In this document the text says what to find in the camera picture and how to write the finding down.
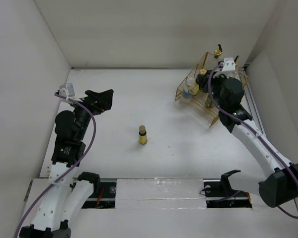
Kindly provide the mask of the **white bottle blue label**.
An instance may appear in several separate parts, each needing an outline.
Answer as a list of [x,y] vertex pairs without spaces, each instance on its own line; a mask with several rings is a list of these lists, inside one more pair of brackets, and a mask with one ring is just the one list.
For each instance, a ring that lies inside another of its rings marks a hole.
[[194,77],[187,77],[184,79],[184,85],[182,90],[182,96],[186,99],[192,98],[193,95],[189,92],[189,89],[193,83],[195,83],[196,79]]

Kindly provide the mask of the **small brown bottle yellow label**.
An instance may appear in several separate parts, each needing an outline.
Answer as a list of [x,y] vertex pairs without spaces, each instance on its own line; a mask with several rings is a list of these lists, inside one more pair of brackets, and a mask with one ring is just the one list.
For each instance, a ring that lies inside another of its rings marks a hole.
[[192,95],[195,96],[199,92],[199,84],[197,84],[195,81],[190,85],[188,92]]

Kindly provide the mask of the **short glass cruet gold spout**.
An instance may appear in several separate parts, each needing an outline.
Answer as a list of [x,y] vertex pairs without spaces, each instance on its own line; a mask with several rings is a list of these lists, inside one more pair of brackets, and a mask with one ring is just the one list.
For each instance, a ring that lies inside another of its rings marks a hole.
[[214,58],[218,59],[222,55],[222,46],[218,44],[218,48],[214,51]]

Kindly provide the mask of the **red sauce bottle green label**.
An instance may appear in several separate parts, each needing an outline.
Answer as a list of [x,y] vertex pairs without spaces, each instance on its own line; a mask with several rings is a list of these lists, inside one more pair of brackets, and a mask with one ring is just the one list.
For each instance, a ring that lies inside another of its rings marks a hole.
[[213,108],[215,106],[209,96],[206,98],[205,106],[208,107],[208,108]]

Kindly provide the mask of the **tall glass cruet gold spout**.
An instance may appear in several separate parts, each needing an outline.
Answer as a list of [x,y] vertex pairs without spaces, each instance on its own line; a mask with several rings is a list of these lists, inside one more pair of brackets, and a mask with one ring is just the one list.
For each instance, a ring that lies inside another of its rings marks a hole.
[[239,55],[237,55],[237,56],[234,58],[234,64],[235,64],[235,67],[238,67],[238,59],[239,59]]

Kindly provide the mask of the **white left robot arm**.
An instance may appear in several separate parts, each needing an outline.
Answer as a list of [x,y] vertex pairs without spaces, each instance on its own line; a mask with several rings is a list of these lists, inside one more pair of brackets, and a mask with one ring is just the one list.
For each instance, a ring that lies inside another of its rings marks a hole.
[[69,238],[71,223],[90,197],[101,194],[100,176],[91,172],[74,176],[90,151],[97,132],[96,115],[112,107],[112,89],[74,99],[72,90],[60,88],[55,96],[64,99],[73,111],[62,111],[55,118],[54,152],[48,186],[25,212],[15,231],[16,238]]

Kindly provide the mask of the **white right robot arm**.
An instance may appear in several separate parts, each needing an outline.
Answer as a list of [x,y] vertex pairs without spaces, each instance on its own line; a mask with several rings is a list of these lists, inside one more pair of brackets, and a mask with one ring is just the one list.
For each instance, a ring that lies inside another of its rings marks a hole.
[[226,129],[252,154],[264,173],[254,188],[269,207],[298,198],[298,163],[283,156],[257,128],[250,113],[242,106],[242,83],[221,70],[208,70],[196,77],[199,89],[208,93],[219,111]]

